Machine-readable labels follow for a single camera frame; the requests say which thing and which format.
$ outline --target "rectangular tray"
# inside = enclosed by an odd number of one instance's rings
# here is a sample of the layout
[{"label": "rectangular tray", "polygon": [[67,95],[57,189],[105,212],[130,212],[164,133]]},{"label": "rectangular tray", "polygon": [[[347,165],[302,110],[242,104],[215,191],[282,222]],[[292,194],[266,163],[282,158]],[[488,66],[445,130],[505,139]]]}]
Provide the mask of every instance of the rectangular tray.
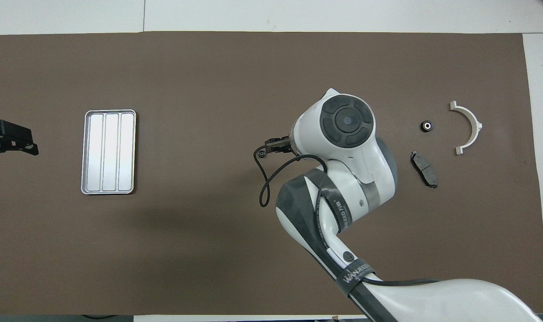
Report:
[{"label": "rectangular tray", "polygon": [[85,114],[81,191],[129,194],[134,189],[136,112],[89,110]]}]

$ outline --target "small round wheel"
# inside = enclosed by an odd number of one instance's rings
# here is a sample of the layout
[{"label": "small round wheel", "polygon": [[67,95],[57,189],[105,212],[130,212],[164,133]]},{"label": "small round wheel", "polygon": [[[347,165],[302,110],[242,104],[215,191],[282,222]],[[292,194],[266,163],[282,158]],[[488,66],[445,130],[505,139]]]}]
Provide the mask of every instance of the small round wheel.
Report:
[{"label": "small round wheel", "polygon": [[420,123],[420,129],[424,132],[430,132],[433,129],[432,123],[429,120],[426,120]]}]

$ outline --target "white floor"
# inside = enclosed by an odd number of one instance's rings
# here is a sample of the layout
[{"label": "white floor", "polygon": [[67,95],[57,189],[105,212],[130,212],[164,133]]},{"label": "white floor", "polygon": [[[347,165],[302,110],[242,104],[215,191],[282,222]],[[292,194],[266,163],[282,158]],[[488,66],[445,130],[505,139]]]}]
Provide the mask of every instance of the white floor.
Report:
[{"label": "white floor", "polygon": [[543,0],[0,0],[0,34],[157,30],[524,33],[543,211]]}]

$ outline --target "white robotic arm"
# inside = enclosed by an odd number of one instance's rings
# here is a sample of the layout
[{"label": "white robotic arm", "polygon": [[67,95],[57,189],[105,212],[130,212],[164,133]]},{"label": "white robotic arm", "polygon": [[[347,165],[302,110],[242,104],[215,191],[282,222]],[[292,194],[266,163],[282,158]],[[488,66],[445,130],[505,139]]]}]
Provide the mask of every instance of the white robotic arm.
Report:
[{"label": "white robotic arm", "polygon": [[283,144],[322,159],[327,171],[318,167],[282,186],[276,212],[288,234],[375,322],[541,321],[515,295],[484,281],[380,281],[337,238],[394,195],[396,163],[376,128],[364,100],[334,89],[298,118]]}]

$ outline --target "brown mat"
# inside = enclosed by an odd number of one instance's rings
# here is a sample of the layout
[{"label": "brown mat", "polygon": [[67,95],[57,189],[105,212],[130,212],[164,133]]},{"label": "brown mat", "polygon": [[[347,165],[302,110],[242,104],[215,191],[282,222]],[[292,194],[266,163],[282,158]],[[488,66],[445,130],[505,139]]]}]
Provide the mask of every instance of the brown mat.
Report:
[{"label": "brown mat", "polygon": [[[0,36],[0,119],[40,149],[0,154],[0,314],[359,314],[259,208],[251,159],[329,87],[372,106],[400,171],[396,196],[342,234],[349,247],[382,279],[491,281],[543,312],[520,34],[154,32]],[[451,100],[484,124],[459,156],[470,125]],[[83,195],[84,114],[126,108],[136,192]],[[282,173],[271,204],[314,166]]]}]

